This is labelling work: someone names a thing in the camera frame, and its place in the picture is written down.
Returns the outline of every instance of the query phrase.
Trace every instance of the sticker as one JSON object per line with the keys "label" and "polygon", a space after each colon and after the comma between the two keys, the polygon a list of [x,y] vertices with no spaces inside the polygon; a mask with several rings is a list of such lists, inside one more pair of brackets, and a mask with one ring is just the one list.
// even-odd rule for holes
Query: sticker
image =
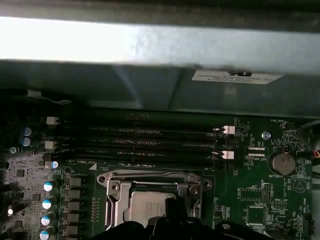
{"label": "sticker", "polygon": [[48,226],[50,224],[50,218],[48,216],[44,216],[41,218],[41,224],[43,226]]}
{"label": "sticker", "polygon": [[42,207],[46,210],[48,210],[49,208],[51,208],[52,203],[49,200],[44,200],[42,203]]}
{"label": "sticker", "polygon": [[269,84],[284,75],[252,73],[245,71],[197,70],[193,81],[208,81],[237,84]]}
{"label": "sticker", "polygon": [[53,188],[54,188],[54,186],[53,186],[50,182],[46,182],[46,183],[43,185],[43,189],[44,189],[46,192],[50,192]]}
{"label": "sticker", "polygon": [[49,239],[49,233],[47,232],[47,231],[42,231],[41,233],[40,233],[40,239],[41,240],[48,240]]}

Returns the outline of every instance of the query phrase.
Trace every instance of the motherboard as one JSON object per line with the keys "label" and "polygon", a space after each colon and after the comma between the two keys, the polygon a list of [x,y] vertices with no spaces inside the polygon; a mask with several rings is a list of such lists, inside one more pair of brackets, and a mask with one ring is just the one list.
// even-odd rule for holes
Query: motherboard
{"label": "motherboard", "polygon": [[147,226],[177,196],[211,228],[311,239],[313,155],[296,135],[306,119],[66,106],[0,120],[0,239]]}

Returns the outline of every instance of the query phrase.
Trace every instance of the white label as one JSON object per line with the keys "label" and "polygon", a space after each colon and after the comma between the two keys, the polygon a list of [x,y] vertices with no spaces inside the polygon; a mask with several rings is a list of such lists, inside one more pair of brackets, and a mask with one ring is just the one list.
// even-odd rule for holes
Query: white label
{"label": "white label", "polygon": [[50,219],[47,216],[44,216],[43,218],[41,218],[41,224],[43,226],[48,226],[50,224]]}
{"label": "white label", "polygon": [[237,84],[269,84],[283,76],[251,72],[197,70],[192,80]]}

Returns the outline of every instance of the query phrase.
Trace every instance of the cpu socket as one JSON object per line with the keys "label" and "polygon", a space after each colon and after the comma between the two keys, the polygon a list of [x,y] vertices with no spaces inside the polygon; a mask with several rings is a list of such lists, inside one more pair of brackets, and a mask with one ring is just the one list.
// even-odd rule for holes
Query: cpu socket
{"label": "cpu socket", "polygon": [[200,218],[202,194],[213,187],[209,179],[183,171],[116,169],[97,176],[97,182],[106,188],[106,230],[127,221],[146,227],[166,215],[167,198],[178,196],[189,217]]}

